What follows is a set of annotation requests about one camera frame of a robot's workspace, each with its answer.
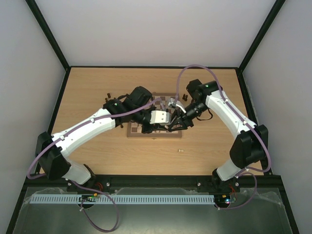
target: chessboard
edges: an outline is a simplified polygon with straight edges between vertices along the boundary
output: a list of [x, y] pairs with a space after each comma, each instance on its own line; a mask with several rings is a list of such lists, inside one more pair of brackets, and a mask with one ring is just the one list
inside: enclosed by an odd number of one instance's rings
[[[166, 100], [170, 98], [175, 98], [176, 94], [174, 93], [153, 93], [153, 99], [161, 98], [163, 101], [163, 104], [165, 105]], [[155, 107], [158, 110], [161, 110], [160, 101], [155, 102]], [[173, 113], [173, 109], [169, 109], [168, 112], [170, 114]], [[127, 137], [140, 137], [140, 138], [181, 138], [182, 137], [182, 131], [174, 131], [174, 132], [168, 132], [168, 131], [153, 131], [149, 134], [143, 134], [142, 132], [142, 126], [138, 123], [128, 123], [127, 128]]]

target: metal strip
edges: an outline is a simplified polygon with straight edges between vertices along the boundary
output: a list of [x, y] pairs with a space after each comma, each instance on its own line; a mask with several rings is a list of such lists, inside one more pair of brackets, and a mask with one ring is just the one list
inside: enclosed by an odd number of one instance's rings
[[[214, 205], [213, 195], [111, 195], [116, 204], [142, 205], [142, 204], [189, 204], [189, 205]], [[62, 194], [36, 194], [30, 204], [79, 204], [82, 195]], [[111, 204], [105, 196], [91, 198], [86, 204]]]

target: purple cable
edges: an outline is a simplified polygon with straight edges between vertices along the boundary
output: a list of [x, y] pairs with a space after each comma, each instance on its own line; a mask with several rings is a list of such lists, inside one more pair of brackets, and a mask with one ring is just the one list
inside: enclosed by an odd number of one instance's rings
[[82, 187], [81, 185], [77, 184], [76, 182], [74, 181], [71, 181], [73, 184], [75, 184], [78, 188], [80, 189], [84, 189], [84, 190], [88, 190], [88, 191], [92, 191], [92, 192], [96, 192], [96, 193], [99, 193], [99, 194], [102, 194], [104, 196], [106, 196], [111, 202], [112, 204], [114, 205], [115, 209], [116, 209], [116, 223], [115, 225], [113, 226], [112, 229], [110, 230], [106, 230], [106, 229], [102, 229], [100, 228], [99, 226], [97, 226], [91, 219], [90, 217], [88, 216], [88, 214], [86, 213], [86, 211], [84, 210], [83, 208], [83, 203], [85, 202], [86, 199], [82, 200], [81, 204], [80, 204], [80, 208], [82, 209], [82, 212], [87, 216], [87, 219], [89, 221], [89, 223], [92, 225], [92, 227], [94, 227], [95, 229], [97, 229], [98, 231], [100, 232], [103, 232], [103, 233], [110, 233], [110, 232], [113, 232], [114, 230], [116, 230], [117, 228], [117, 225], [118, 225], [118, 222], [119, 222], [119, 209], [116, 205], [116, 203], [114, 202], [114, 200], [109, 196], [107, 195], [106, 193], [102, 192], [102, 191], [99, 191], [99, 190], [96, 190], [96, 189], [89, 189], [89, 188], [86, 188], [86, 187]]
[[[223, 92], [222, 92], [222, 89], [221, 89], [221, 85], [219, 83], [219, 80], [218, 78], [216, 77], [215, 73], [210, 70], [209, 68], [205, 67], [205, 66], [202, 66], [202, 65], [198, 65], [198, 64], [192, 64], [192, 65], [189, 65], [185, 68], [183, 68], [177, 78], [177, 82], [176, 82], [176, 94], [175, 94], [175, 101], [174, 101], [174, 104], [176, 104], [177, 102], [177, 99], [178, 99], [178, 96], [179, 96], [179, 83], [180, 83], [180, 79], [181, 79], [181, 76], [183, 74], [183, 72], [188, 69], [188, 68], [191, 68], [191, 67], [200, 67], [200, 68], [203, 68], [205, 69], [206, 71], [210, 72], [211, 75], [213, 75], [215, 81], [216, 81], [216, 84], [218, 86], [218, 89], [219, 89], [219, 92], [220, 92], [220, 95], [223, 99], [223, 101], [226, 100], [226, 98], [224, 97], [223, 95]], [[242, 116], [240, 116], [240, 114], [235, 110], [235, 108], [228, 102], [228, 101], [225, 101], [225, 103], [228, 105], [228, 107], [234, 112], [234, 114], [242, 121], [244, 122], [244, 118]], [[265, 146], [263, 140], [261, 139], [261, 137], [258, 135], [258, 133], [252, 128], [252, 126], [250, 126], [248, 123], [246, 123], [246, 126], [251, 130], [251, 132], [255, 135], [255, 137], [259, 140], [260, 142], [260, 145], [262, 146], [266, 156], [267, 156], [267, 159], [268, 159], [268, 167], [264, 170], [260, 170], [260, 169], [257, 169], [257, 168], [254, 168], [254, 167], [246, 167], [246, 169], [251, 169], [251, 170], [254, 170], [254, 171], [257, 171], [257, 172], [268, 172], [270, 169], [271, 169], [271, 165], [272, 165], [272, 162], [271, 162], [271, 157], [270, 157], [270, 154], [269, 154], [269, 151], [267, 149], [267, 147]], [[239, 175], [241, 174], [243, 171], [245, 171], [245, 168], [242, 169], [239, 173], [236, 174]]]
[[[103, 118], [114, 118], [114, 117], [122, 117], [122, 116], [131, 115], [131, 114], [133, 114], [133, 113], [135, 113], [135, 112], [138, 112], [138, 111], [140, 111], [140, 110], [143, 110], [143, 109], [146, 108], [146, 107], [149, 107], [150, 105], [154, 104], [154, 103], [157, 102], [157, 101], [160, 101], [160, 102], [161, 102], [161, 98], [158, 97], [158, 98], [156, 98], [155, 100], [153, 100], [153, 101], [151, 101], [151, 102], [145, 104], [144, 106], [141, 106], [141, 107], [139, 107], [139, 108], [137, 108], [137, 109], [134, 109], [134, 110], [129, 111], [129, 112], [126, 112], [126, 113], [117, 114], [117, 115], [106, 115], [106, 116], [96, 117], [96, 118], [94, 118], [94, 120], [99, 120], [99, 119], [103, 119]], [[75, 128], [73, 128], [73, 129], [71, 129], [70, 131], [68, 131], [67, 133], [65, 133], [63, 136], [64, 136], [64, 137], [68, 137], [68, 135], [70, 135], [72, 132], [76, 131], [77, 129], [79, 129], [79, 128], [81, 128], [81, 127], [83, 127], [83, 126], [85, 126], [85, 125], [87, 125], [87, 124], [89, 124], [89, 123], [92, 123], [92, 121], [91, 121], [91, 120], [88, 120], [88, 121], [86, 121], [86, 122], [84, 122], [84, 123], [82, 123], [82, 124], [76, 126]], [[44, 148], [44, 149], [40, 152], [40, 154], [38, 154], [38, 156], [35, 158], [35, 160], [31, 163], [30, 167], [28, 168], [28, 171], [27, 171], [27, 178], [29, 178], [29, 179], [37, 179], [37, 178], [39, 178], [39, 177], [42, 177], [42, 176], [45, 176], [45, 175], [46, 175], [46, 173], [42, 173], [42, 174], [39, 174], [39, 175], [31, 176], [30, 173], [31, 173], [31, 170], [33, 169], [34, 165], [38, 162], [39, 158], [41, 158], [42, 155], [43, 155], [44, 153], [46, 153], [52, 146], [54, 146], [55, 144], [57, 144], [60, 140], [61, 140], [60, 138], [57, 139], [57, 140], [55, 140], [54, 142], [52, 142], [51, 144], [49, 144], [46, 148]]]
[[245, 203], [243, 203], [243, 204], [241, 204], [239, 206], [235, 206], [235, 207], [220, 208], [220, 207], [218, 207], [217, 204], [215, 204], [215, 206], [218, 208], [218, 210], [219, 209], [220, 210], [234, 210], [234, 209], [238, 209], [238, 208], [241, 208], [241, 207], [247, 205], [253, 199], [255, 193], [257, 192], [257, 178], [255, 177], [254, 174], [252, 174], [250, 172], [242, 173], [242, 174], [240, 174], [240, 176], [244, 176], [244, 175], [247, 175], [247, 174], [252, 175], [253, 178], [254, 178], [254, 190], [253, 190], [253, 194], [251, 195], [251, 197]]

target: purple hose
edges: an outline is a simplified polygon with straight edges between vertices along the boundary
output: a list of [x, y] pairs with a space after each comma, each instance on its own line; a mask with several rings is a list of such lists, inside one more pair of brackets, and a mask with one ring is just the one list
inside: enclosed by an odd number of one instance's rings
[[243, 203], [243, 204], [241, 204], [241, 205], [239, 205], [239, 206], [235, 206], [235, 207], [220, 208], [220, 207], [218, 207], [217, 204], [215, 204], [215, 206], [216, 206], [218, 209], [220, 209], [220, 210], [234, 210], [234, 209], [238, 209], [238, 208], [241, 208], [241, 207], [247, 205], [247, 204], [253, 199], [255, 193], [257, 192], [257, 178], [255, 177], [254, 174], [252, 174], [252, 173], [250, 173], [250, 172], [242, 173], [242, 174], [240, 174], [240, 176], [244, 176], [244, 175], [247, 175], [247, 174], [252, 175], [253, 178], [254, 178], [254, 190], [253, 190], [253, 194], [251, 195], [251, 197], [250, 197], [245, 203]]
[[[210, 70], [209, 68], [205, 67], [205, 66], [202, 66], [202, 65], [197, 65], [197, 64], [193, 64], [193, 65], [189, 65], [185, 68], [183, 68], [177, 78], [177, 82], [176, 82], [176, 94], [175, 94], [175, 101], [174, 101], [174, 104], [176, 104], [177, 102], [177, 99], [178, 99], [178, 96], [179, 96], [179, 83], [180, 83], [180, 79], [181, 79], [181, 76], [183, 74], [183, 72], [188, 69], [188, 68], [191, 68], [191, 67], [200, 67], [200, 68], [203, 68], [205, 69], [206, 71], [210, 72], [211, 75], [213, 75], [215, 81], [216, 81], [216, 84], [218, 86], [218, 89], [219, 89], [219, 92], [220, 92], [220, 95], [223, 99], [223, 101], [225, 101], [225, 97], [223, 95], [223, 92], [222, 92], [222, 89], [221, 89], [221, 85], [219, 83], [219, 80], [218, 78], [216, 77], [215, 73]], [[228, 107], [234, 112], [234, 114], [242, 121], [244, 122], [244, 118], [242, 116], [240, 116], [240, 114], [235, 110], [235, 108], [228, 102], [228, 101], [225, 101], [225, 103], [228, 105]], [[267, 149], [267, 147], [265, 146], [263, 140], [261, 139], [261, 137], [258, 135], [258, 133], [248, 124], [246, 123], [246, 126], [251, 130], [251, 132], [255, 135], [255, 137], [259, 140], [266, 156], [267, 156], [267, 159], [268, 159], [268, 167], [264, 170], [260, 170], [260, 169], [257, 169], [257, 168], [254, 168], [254, 167], [246, 167], [246, 169], [251, 169], [251, 170], [254, 170], [254, 171], [257, 171], [257, 172], [268, 172], [270, 169], [271, 169], [271, 157], [270, 157], [270, 154], [269, 154], [269, 151]], [[239, 173], [237, 173], [236, 175], [239, 175], [241, 174], [243, 171], [245, 171], [245, 168], [242, 169]]]
[[[161, 102], [161, 98], [158, 97], [156, 98], [155, 100], [145, 104], [144, 106], [141, 106], [135, 110], [132, 110], [132, 111], [129, 111], [129, 112], [126, 112], [126, 113], [122, 113], [122, 114], [117, 114], [117, 115], [106, 115], [106, 116], [101, 116], [101, 117], [96, 117], [94, 118], [94, 120], [100, 120], [100, 119], [103, 119], [103, 118], [114, 118], [114, 117], [122, 117], [122, 116], [127, 116], [127, 115], [131, 115], [135, 112], [138, 112], [140, 110], [143, 110], [145, 109], [146, 107], [149, 107], [150, 105], [154, 104], [155, 102], [157, 101], [160, 101]], [[71, 129], [70, 131], [68, 131], [67, 133], [64, 134], [64, 137], [68, 137], [68, 135], [70, 135], [72, 132], [76, 131], [77, 129], [89, 124], [89, 123], [92, 123], [91, 120], [89, 121], [86, 121], [78, 126], [76, 126], [75, 128]], [[40, 154], [38, 154], [38, 156], [35, 158], [35, 160], [31, 163], [30, 167], [28, 168], [28, 171], [27, 171], [27, 178], [29, 179], [37, 179], [39, 177], [42, 177], [42, 176], [45, 176], [46, 173], [42, 173], [42, 174], [39, 174], [39, 175], [35, 175], [35, 176], [31, 176], [30, 173], [31, 173], [31, 170], [33, 169], [34, 165], [38, 162], [39, 158], [42, 157], [42, 155], [47, 152], [52, 146], [54, 146], [55, 144], [57, 144], [61, 139], [57, 139], [55, 140], [54, 142], [52, 142], [50, 145], [48, 145], [46, 148], [44, 148]]]
[[99, 226], [97, 226], [91, 219], [90, 217], [88, 216], [88, 214], [86, 213], [86, 211], [83, 209], [83, 203], [85, 202], [86, 199], [82, 200], [81, 204], [80, 204], [80, 208], [82, 208], [82, 212], [87, 216], [87, 219], [89, 221], [89, 223], [92, 225], [92, 227], [94, 227], [95, 229], [97, 229], [98, 231], [100, 232], [103, 232], [103, 233], [110, 233], [110, 232], [113, 232], [116, 228], [117, 228], [117, 225], [118, 225], [118, 222], [119, 222], [119, 209], [116, 205], [116, 203], [114, 202], [114, 200], [109, 196], [107, 195], [106, 193], [102, 192], [102, 191], [99, 191], [99, 190], [96, 190], [96, 189], [89, 189], [89, 188], [86, 188], [86, 187], [82, 187], [81, 185], [77, 184], [75, 181], [71, 181], [73, 184], [75, 184], [78, 188], [80, 189], [84, 189], [84, 190], [88, 190], [88, 191], [92, 191], [92, 192], [96, 192], [96, 193], [99, 193], [99, 194], [102, 194], [104, 196], [106, 196], [111, 202], [112, 204], [114, 205], [115, 209], [116, 209], [116, 223], [115, 225], [113, 226], [112, 229], [110, 230], [106, 230], [106, 229], [102, 229], [100, 228]]

